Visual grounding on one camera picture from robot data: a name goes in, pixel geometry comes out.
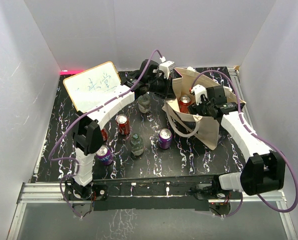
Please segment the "red cola can front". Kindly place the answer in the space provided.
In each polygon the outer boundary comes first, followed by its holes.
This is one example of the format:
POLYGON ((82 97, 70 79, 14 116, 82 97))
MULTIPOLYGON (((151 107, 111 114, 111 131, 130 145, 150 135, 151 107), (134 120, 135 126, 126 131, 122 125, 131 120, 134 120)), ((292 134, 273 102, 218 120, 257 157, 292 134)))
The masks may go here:
POLYGON ((191 104, 192 104, 191 97, 187 94, 182 95, 178 101, 179 111, 181 113, 188 114, 189 113, 188 107, 191 104))

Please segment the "beige canvas tote bag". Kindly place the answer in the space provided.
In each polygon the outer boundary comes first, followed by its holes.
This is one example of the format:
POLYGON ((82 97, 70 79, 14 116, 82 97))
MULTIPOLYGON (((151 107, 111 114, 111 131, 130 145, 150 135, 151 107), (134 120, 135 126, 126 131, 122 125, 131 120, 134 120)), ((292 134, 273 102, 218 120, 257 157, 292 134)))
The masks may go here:
POLYGON ((205 88, 218 86, 219 83, 192 68, 176 67, 180 77, 172 80, 172 88, 176 98, 166 100, 162 110, 173 131, 183 138, 195 136, 209 149, 214 150, 218 145, 219 122, 211 116, 199 116, 180 112, 179 100, 182 95, 189 95, 192 84, 205 88))

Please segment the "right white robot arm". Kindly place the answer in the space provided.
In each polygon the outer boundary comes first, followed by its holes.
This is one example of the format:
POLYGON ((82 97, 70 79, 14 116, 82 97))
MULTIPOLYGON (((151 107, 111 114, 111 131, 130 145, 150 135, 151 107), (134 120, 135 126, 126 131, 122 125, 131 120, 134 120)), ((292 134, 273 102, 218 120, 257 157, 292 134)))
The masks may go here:
POLYGON ((212 194, 222 199, 230 191, 257 195, 280 190, 284 185, 285 161, 282 156, 255 137, 256 133, 246 122, 240 101, 229 101, 222 86, 190 89, 195 103, 188 107, 191 114, 212 117, 233 138, 245 159, 242 172, 223 173, 212 181, 212 194))

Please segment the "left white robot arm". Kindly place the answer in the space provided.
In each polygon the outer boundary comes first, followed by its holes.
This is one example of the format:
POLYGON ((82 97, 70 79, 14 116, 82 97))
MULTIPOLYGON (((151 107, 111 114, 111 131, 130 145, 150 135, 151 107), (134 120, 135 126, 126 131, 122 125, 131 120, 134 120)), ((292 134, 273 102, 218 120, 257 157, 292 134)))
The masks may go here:
POLYGON ((77 112, 77 123, 73 126, 73 143, 76 150, 76 168, 71 181, 71 192, 82 200, 92 195, 93 164, 96 152, 104 143, 102 129, 107 122, 125 106, 133 103, 147 92, 162 99, 174 96, 171 73, 173 61, 161 58, 161 63, 146 59, 140 69, 130 72, 115 86, 113 92, 105 91, 108 101, 102 97, 96 108, 88 112, 77 112))

